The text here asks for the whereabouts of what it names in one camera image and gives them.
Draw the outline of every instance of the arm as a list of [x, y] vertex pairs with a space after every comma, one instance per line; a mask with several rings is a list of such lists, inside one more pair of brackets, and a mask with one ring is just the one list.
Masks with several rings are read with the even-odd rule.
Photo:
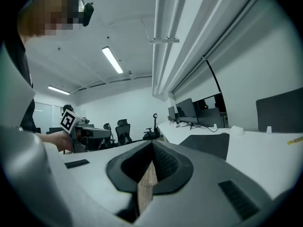
[[65, 131], [56, 132], [53, 134], [40, 134], [36, 133], [42, 142], [54, 144], [58, 151], [69, 150], [72, 151], [72, 143], [70, 136]]

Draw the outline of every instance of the hand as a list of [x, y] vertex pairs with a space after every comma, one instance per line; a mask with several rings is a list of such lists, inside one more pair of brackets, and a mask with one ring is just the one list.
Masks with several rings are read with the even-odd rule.
[[48, 134], [47, 142], [56, 145], [58, 151], [69, 150], [72, 151], [72, 143], [70, 136], [65, 131], [60, 131], [52, 134]]

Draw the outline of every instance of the yellow label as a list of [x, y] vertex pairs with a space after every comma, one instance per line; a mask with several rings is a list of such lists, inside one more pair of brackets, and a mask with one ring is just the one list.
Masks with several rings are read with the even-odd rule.
[[297, 142], [302, 141], [302, 140], [303, 140], [303, 137], [299, 137], [297, 139], [289, 141], [287, 144], [291, 145], [291, 144], [297, 143]]

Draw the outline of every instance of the small white object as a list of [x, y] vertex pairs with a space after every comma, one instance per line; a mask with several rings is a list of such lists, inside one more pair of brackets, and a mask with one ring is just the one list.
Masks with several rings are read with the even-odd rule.
[[236, 136], [241, 136], [244, 132], [244, 129], [238, 126], [232, 126], [232, 134]]
[[267, 126], [266, 134], [271, 134], [271, 133], [272, 133], [271, 126]]

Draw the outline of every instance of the ceiling pipe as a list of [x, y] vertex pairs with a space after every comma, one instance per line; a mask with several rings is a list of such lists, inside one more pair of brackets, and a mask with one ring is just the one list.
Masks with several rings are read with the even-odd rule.
[[88, 84], [86, 84], [86, 85], [84, 85], [84, 86], [82, 86], [82, 87], [80, 87], [80, 88], [78, 88], [78, 89], [72, 91], [71, 94], [73, 94], [73, 93], [75, 93], [75, 92], [78, 92], [79, 90], [81, 90], [81, 89], [83, 89], [83, 88], [89, 89], [88, 86], [89, 86], [90, 84], [93, 84], [93, 83], [96, 83], [96, 82], [99, 82], [99, 81], [102, 81], [102, 80], [92, 81], [92, 82], [90, 82], [90, 83], [88, 83]]
[[[164, 15], [165, 0], [156, 0], [156, 11], [155, 11], [155, 28], [154, 28], [154, 39], [161, 39], [162, 33], [162, 22]], [[156, 79], [156, 64], [159, 56], [160, 44], [153, 44], [153, 54], [152, 54], [152, 94], [154, 95], [155, 89], [155, 79]]]
[[[182, 11], [184, 8], [185, 1], [186, 0], [175, 0], [174, 9], [172, 12], [172, 17], [171, 17], [170, 26], [169, 26], [169, 32], [168, 32], [168, 36], [167, 36], [168, 39], [173, 39], [176, 36], [177, 28], [179, 26], [179, 22], [180, 22], [180, 18], [181, 18], [181, 14], [182, 14]], [[162, 63], [160, 65], [160, 73], [159, 73], [157, 85], [160, 85], [160, 82], [163, 78], [163, 74], [164, 74], [164, 71], [166, 68], [167, 61], [169, 59], [169, 54], [170, 54], [172, 45], [173, 44], [171, 44], [171, 43], [167, 43], [165, 45], [165, 50], [164, 50], [164, 54], [163, 54]]]
[[206, 52], [204, 56], [201, 57], [200, 61], [193, 67], [193, 69], [182, 79], [178, 85], [171, 90], [175, 93], [198, 69], [199, 67], [209, 58], [209, 56], [219, 47], [219, 45], [226, 39], [226, 37], [233, 31], [233, 29], [238, 25], [242, 18], [247, 14], [250, 8], [255, 4], [257, 0], [248, 0], [241, 11], [237, 14], [235, 19], [229, 24], [227, 29], [219, 37], [219, 39], [211, 46], [211, 48]]

